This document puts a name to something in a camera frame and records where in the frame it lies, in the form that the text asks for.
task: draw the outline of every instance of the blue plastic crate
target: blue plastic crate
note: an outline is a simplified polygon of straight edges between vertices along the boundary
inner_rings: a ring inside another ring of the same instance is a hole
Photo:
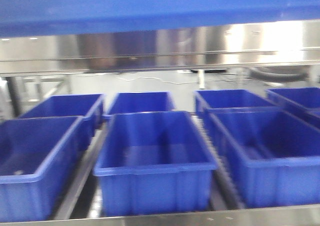
[[[184,111],[116,114],[94,168],[108,216],[205,210],[216,162]]]
[[[46,220],[77,161],[81,117],[0,124],[0,222]]]
[[[79,128],[79,150],[86,150],[91,137],[95,135],[95,129],[102,122],[104,110],[103,94],[71,94],[54,95],[28,112],[19,116],[20,119],[82,116],[82,124]]]
[[[267,89],[268,99],[282,107],[285,111],[308,120],[308,112],[320,111],[320,88],[272,88]]]
[[[311,110],[309,112],[306,112],[306,121],[320,129],[320,110]]]
[[[209,112],[278,111],[279,107],[245,89],[198,90],[194,92],[195,112],[208,126]]]
[[[320,203],[320,130],[284,111],[211,113],[209,135],[250,208]]]
[[[175,106],[169,92],[120,92],[103,118],[114,114],[171,111]]]

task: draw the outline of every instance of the blue cover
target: blue cover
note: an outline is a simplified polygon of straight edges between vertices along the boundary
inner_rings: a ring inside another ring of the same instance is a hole
[[[71,94],[54,95],[39,103],[28,112],[19,116],[20,119],[41,117],[82,116],[79,128],[79,150],[86,150],[95,129],[102,123],[104,110],[103,94]]]
[[[94,167],[107,216],[205,210],[217,167],[184,111],[116,114]]]
[[[0,37],[320,18],[320,0],[0,0]]]
[[[269,100],[285,111],[308,121],[308,112],[320,111],[320,88],[270,88],[266,90]]]
[[[80,117],[0,124],[0,222],[46,220],[78,155]]]
[[[211,113],[209,135],[250,208],[320,203],[320,130],[284,111]]]
[[[120,92],[103,118],[114,114],[171,111],[175,106],[169,92]]]

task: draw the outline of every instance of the gray floor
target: gray floor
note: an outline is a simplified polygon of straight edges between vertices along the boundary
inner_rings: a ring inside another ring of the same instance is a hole
[[[317,85],[320,67],[313,67],[311,75],[313,84]],[[253,80],[246,76],[247,70],[243,69],[243,77],[239,76],[241,69],[230,69],[226,73],[206,73],[205,89],[248,89],[253,93],[265,96],[264,90],[275,85],[266,84],[259,80]],[[173,71],[148,71],[135,73],[98,73],[75,74],[70,76],[70,86],[73,94],[106,94],[105,107],[109,107],[115,95],[119,92],[149,92],[169,91],[172,93],[178,110],[194,111],[193,92],[199,89],[196,73],[179,73]],[[43,91],[49,91],[55,83],[44,83]],[[308,82],[298,81],[276,85],[277,87],[307,87]],[[57,94],[67,94],[66,87],[61,88]],[[24,97],[36,97],[35,86],[31,83],[27,86],[27,95]]]

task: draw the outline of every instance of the metal guide rail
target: metal guide rail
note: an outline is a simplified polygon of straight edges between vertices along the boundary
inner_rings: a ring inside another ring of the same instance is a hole
[[[91,187],[92,198],[88,211],[81,216],[74,216],[77,210],[77,201],[84,192],[86,181],[100,148],[103,145],[107,133],[107,125],[103,124],[97,130],[86,153],[83,155],[69,182],[61,203],[57,210],[47,221],[37,222],[8,222],[0,223],[4,226],[31,226],[31,225],[53,225],[53,226],[212,226],[212,225],[239,225],[239,226],[305,226],[320,224],[320,204],[298,205],[286,207],[251,208],[245,209],[244,203],[238,195],[227,170],[219,159],[215,148],[203,127],[203,122],[197,116],[192,115],[194,124],[199,129],[202,137],[210,147],[210,151],[217,158],[219,169],[214,174],[210,205],[208,211],[153,214],[139,216],[104,217],[102,213],[102,194],[97,184]]]
[[[2,77],[319,62],[319,19],[0,38]]]

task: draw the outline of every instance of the electrical wire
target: electrical wire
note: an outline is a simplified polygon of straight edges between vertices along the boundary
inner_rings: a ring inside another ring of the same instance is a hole
[[[160,82],[162,83],[165,83],[165,84],[173,84],[173,85],[186,85],[186,84],[197,84],[198,81],[191,81],[191,82],[171,82],[171,81],[164,81],[163,79],[159,78],[159,77],[136,77],[136,78],[133,78],[133,79],[126,79],[126,78],[123,78],[123,77],[117,77],[118,80],[124,80],[126,82],[132,82],[132,81],[135,81],[135,80],[138,80],[138,79],[147,79],[147,80],[159,80]]]

